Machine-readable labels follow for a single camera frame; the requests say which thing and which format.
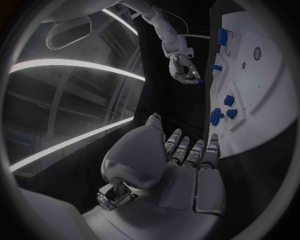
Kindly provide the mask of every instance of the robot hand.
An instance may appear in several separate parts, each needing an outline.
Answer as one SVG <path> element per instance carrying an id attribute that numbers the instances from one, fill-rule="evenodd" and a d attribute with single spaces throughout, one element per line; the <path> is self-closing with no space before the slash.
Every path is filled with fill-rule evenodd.
<path id="1" fill-rule="evenodd" d="M 188 73 L 184 73 L 184 67 L 188 68 Z M 170 56 L 169 71 L 174 79 L 185 85 L 198 84 L 201 78 L 193 62 L 179 54 Z"/>

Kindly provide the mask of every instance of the led light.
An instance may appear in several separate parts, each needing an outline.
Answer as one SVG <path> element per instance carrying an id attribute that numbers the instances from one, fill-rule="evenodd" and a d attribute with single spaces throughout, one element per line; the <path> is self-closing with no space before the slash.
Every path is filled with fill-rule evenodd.
<path id="1" fill-rule="evenodd" d="M 128 71 L 123 71 L 111 66 L 105 66 L 97 63 L 92 63 L 92 62 L 77 61 L 77 60 L 70 60 L 70 59 L 37 59 L 31 61 L 24 61 L 13 65 L 10 68 L 9 73 L 13 73 L 22 69 L 28 69 L 28 68 L 40 67 L 40 66 L 73 66 L 73 67 L 98 69 L 98 70 L 104 70 L 116 74 L 122 74 L 128 77 L 145 81 L 145 78 L 142 76 L 135 75 Z"/>
<path id="2" fill-rule="evenodd" d="M 118 20 L 120 23 L 124 24 L 127 28 L 129 28 L 136 35 L 138 35 L 138 32 L 132 26 L 130 26 L 127 22 L 125 22 L 124 20 L 119 18 L 117 15 L 113 14 L 112 12 L 108 11 L 107 9 L 103 9 L 102 11 L 105 12 L 106 14 L 112 16 L 114 19 Z"/>
<path id="3" fill-rule="evenodd" d="M 104 131 L 106 131 L 108 129 L 111 129 L 113 127 L 116 127 L 116 126 L 119 126 L 121 124 L 130 122 L 133 119 L 134 119 L 134 117 L 130 117 L 130 118 L 127 118 L 125 120 L 118 121 L 116 123 L 113 123 L 113 124 L 101 127 L 99 129 L 96 129 L 94 131 L 90 131 L 90 132 L 85 133 L 85 134 L 80 135 L 80 136 L 74 137 L 74 138 L 72 138 L 72 139 L 70 139 L 68 141 L 64 141 L 64 142 L 62 142 L 60 144 L 57 144 L 55 146 L 49 147 L 49 148 L 47 148 L 47 149 L 45 149 L 43 151 L 40 151 L 40 152 L 38 152 L 38 153 L 36 153 L 34 155 L 31 155 L 30 157 L 27 157 L 27 158 L 23 159 L 22 161 L 19 161 L 16 164 L 10 166 L 9 171 L 12 173 L 13 171 L 15 171 L 15 170 L 17 170 L 17 169 L 19 169 L 21 167 L 24 167 L 25 165 L 30 164 L 30 163 L 34 162 L 35 160 L 38 160 L 38 159 L 40 159 L 40 158 L 42 158 L 42 157 L 44 157 L 44 156 L 46 156 L 48 154 L 51 154 L 51 153 L 53 153 L 53 152 L 55 152 L 55 151 L 57 151 L 59 149 L 65 148 L 66 146 L 74 144 L 74 143 L 76 143 L 76 142 L 78 142 L 80 140 L 86 139 L 86 138 L 88 138 L 90 136 L 93 136 L 95 134 L 99 134 L 101 132 L 104 132 Z"/>

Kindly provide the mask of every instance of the round hole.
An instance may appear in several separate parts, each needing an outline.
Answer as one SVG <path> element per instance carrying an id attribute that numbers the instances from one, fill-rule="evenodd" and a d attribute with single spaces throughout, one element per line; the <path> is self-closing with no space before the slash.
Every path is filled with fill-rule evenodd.
<path id="1" fill-rule="evenodd" d="M 259 47 L 255 48 L 254 50 L 254 59 L 259 60 L 261 58 L 262 51 Z"/>

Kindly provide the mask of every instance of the cable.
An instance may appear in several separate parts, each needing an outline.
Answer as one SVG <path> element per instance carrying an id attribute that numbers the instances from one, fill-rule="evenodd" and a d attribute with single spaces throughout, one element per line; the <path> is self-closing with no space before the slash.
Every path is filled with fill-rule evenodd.
<path id="1" fill-rule="evenodd" d="M 164 12 L 169 13 L 169 14 L 172 14 L 172 15 L 175 16 L 176 18 L 179 18 L 180 20 L 182 20 L 182 21 L 184 22 L 185 26 L 186 26 L 186 35 L 189 34 L 189 26 L 188 26 L 187 22 L 186 22 L 185 20 L 183 20 L 181 17 L 179 17 L 179 16 L 177 16 L 177 15 L 175 15 L 175 14 L 173 14 L 173 13 L 167 11 L 167 10 L 162 9 L 161 7 L 155 5 L 154 3 L 150 2 L 149 0 L 146 0 L 146 2 L 148 2 L 149 4 L 152 4 L 153 6 L 157 7 L 158 9 L 162 10 L 162 13 L 164 14 L 164 16 L 165 16 L 166 20 L 168 21 L 168 23 L 169 23 L 169 20 L 168 20 L 166 14 L 165 14 Z"/>

